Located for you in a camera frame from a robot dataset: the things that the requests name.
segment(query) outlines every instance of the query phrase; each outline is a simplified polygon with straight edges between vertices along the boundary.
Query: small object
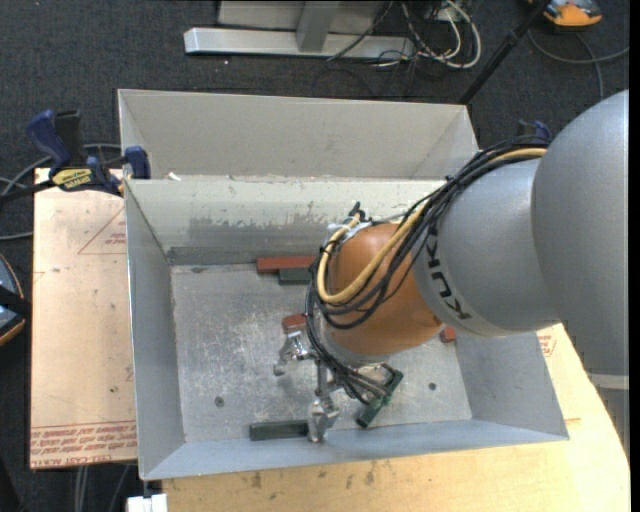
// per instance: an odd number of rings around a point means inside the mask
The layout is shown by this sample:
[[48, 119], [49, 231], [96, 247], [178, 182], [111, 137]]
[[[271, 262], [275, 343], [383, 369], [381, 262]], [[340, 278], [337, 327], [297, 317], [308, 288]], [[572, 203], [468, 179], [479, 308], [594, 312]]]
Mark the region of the small object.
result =
[[[149, 159], [147, 158], [145, 150], [140, 146], [130, 146], [124, 150], [124, 163], [128, 165], [131, 170], [129, 176], [137, 180], [151, 179], [151, 166], [149, 165]], [[175, 174], [173, 174], [173, 176], [180, 181], [180, 178]]]
[[310, 280], [308, 268], [282, 268], [278, 271], [280, 284], [307, 284]]
[[522, 119], [518, 121], [518, 136], [531, 137], [525, 144], [520, 143], [519, 145], [549, 144], [553, 138], [551, 130], [542, 121], [529, 122]]
[[154, 494], [149, 498], [133, 496], [127, 499], [126, 512], [169, 512], [166, 494]]
[[[526, 2], [533, 5], [536, 0]], [[595, 0], [552, 0], [544, 17], [560, 31], [584, 30], [602, 20], [602, 11]]]
[[458, 339], [456, 330], [450, 325], [445, 325], [444, 329], [440, 331], [440, 341], [442, 343], [451, 343]]
[[258, 258], [256, 271], [258, 274], [277, 274], [283, 269], [308, 269], [315, 261], [315, 256], [283, 256], [277, 258]]
[[387, 381], [384, 388], [387, 390], [388, 394], [381, 398], [374, 398], [369, 402], [369, 405], [366, 407], [364, 411], [356, 418], [356, 423], [360, 425], [362, 428], [368, 428], [369, 425], [373, 422], [375, 417], [378, 415], [380, 410], [385, 406], [389, 405], [391, 402], [391, 396], [393, 392], [398, 387], [400, 382], [402, 381], [404, 374], [399, 370], [394, 370], [391, 374], [391, 378]]
[[[455, 3], [460, 10], [464, 12], [471, 13], [473, 10], [473, 0], [455, 0], [453, 3]], [[431, 18], [434, 18], [435, 21], [444, 21], [447, 23], [462, 23], [464, 21], [460, 12], [456, 8], [448, 5], [446, 2], [428, 2], [423, 18], [425, 21], [429, 21]]]
[[308, 432], [307, 420], [271, 421], [249, 425], [249, 439], [252, 441], [305, 437]]

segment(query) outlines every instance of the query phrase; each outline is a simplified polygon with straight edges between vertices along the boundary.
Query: dark carpet floor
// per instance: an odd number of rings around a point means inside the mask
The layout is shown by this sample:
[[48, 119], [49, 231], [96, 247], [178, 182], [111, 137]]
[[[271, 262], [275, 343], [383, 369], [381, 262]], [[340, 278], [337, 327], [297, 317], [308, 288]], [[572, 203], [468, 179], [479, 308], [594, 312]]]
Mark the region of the dark carpet floor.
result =
[[[611, 54], [629, 44], [630, 3], [601, 2], [602, 22], [583, 33], [595, 55]], [[417, 12], [426, 2], [411, 4]], [[412, 72], [406, 64], [381, 71], [348, 60], [186, 56], [183, 33], [214, 24], [214, 2], [2, 1], [0, 177], [10, 178], [41, 158], [25, 127], [45, 108], [78, 108], [83, 113], [85, 142], [117, 143], [116, 91], [120, 88], [456, 103], [528, 9], [523, 0], [474, 2], [474, 20], [483, 44], [479, 65], [456, 72], [425, 63]], [[589, 57], [575, 34], [555, 34], [544, 22], [532, 30], [540, 44], [558, 55]], [[378, 31], [406, 32], [397, 5]], [[601, 72], [605, 97], [627, 89], [628, 54], [602, 63]], [[520, 119], [543, 121], [556, 134], [598, 100], [594, 66], [552, 60], [525, 37], [472, 99], [470, 111], [479, 143], [487, 146], [514, 135]], [[30, 198], [6, 206], [0, 213], [0, 236], [29, 231], [32, 206]], [[29, 295], [31, 240], [0, 242], [0, 253]], [[0, 348], [0, 458], [28, 510], [73, 510], [75, 471], [28, 469], [29, 362], [27, 329]], [[122, 473], [120, 465], [92, 467], [84, 510], [107, 510]], [[142, 492], [135, 473], [125, 476], [123, 497]]]

